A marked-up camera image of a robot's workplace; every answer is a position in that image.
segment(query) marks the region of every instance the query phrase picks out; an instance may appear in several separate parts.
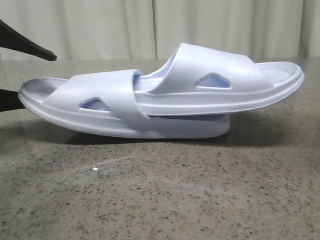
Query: speckled countertop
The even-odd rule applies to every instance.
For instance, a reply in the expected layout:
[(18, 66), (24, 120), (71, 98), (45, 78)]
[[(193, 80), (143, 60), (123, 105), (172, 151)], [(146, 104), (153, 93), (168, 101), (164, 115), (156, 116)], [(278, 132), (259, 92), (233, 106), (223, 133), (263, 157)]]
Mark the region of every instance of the speckled countertop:
[[(77, 133), (26, 109), (0, 113), (0, 239), (320, 239), (320, 58), (303, 86), (230, 116), (205, 140)], [(159, 60), (0, 62), (0, 88)]]

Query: triangular hole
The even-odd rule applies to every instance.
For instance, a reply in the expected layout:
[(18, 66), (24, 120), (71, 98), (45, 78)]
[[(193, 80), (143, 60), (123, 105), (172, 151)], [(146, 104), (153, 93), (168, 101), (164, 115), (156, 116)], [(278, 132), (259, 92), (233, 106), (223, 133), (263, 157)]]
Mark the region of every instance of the triangular hole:
[(210, 88), (230, 88), (230, 84), (216, 74), (205, 76), (198, 82), (197, 86)]
[(109, 107), (98, 97), (85, 101), (80, 107), (83, 109), (110, 111)]

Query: white slide sandal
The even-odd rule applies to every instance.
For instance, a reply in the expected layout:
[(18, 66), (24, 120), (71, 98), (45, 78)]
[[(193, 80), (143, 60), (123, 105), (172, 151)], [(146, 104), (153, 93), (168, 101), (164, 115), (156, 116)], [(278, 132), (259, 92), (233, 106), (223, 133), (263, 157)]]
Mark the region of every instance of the white slide sandal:
[(266, 107), (302, 84), (291, 62), (253, 63), (244, 55), (182, 43), (159, 70), (137, 69), (37, 78), (21, 102), (75, 131), (123, 138), (212, 138), (230, 128), (228, 113)]

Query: white curtain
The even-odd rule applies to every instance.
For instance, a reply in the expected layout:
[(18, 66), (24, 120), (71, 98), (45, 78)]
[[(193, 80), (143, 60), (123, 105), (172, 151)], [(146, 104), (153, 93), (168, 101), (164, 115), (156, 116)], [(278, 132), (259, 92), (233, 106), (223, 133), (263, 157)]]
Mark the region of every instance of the white curtain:
[(167, 59), (181, 42), (320, 57), (319, 13), (320, 0), (0, 0), (0, 19), (58, 59)]

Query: black object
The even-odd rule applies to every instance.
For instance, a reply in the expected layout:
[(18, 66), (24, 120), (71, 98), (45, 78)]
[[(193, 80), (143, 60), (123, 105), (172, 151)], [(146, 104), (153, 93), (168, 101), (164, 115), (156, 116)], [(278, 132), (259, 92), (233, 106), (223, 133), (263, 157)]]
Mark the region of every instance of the black object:
[[(0, 47), (34, 55), (48, 61), (55, 61), (57, 59), (57, 56), (52, 51), (49, 51), (22, 36), (5, 24), (1, 19)], [(16, 91), (0, 89), (0, 98), (0, 112), (25, 108), (20, 102)]]
[(22, 36), (5, 24), (1, 19), (0, 47), (34, 55), (48, 61), (55, 61), (57, 59), (57, 56), (52, 51), (49, 51)]
[(0, 89), (0, 96), (0, 112), (25, 108), (20, 102), (16, 91)]

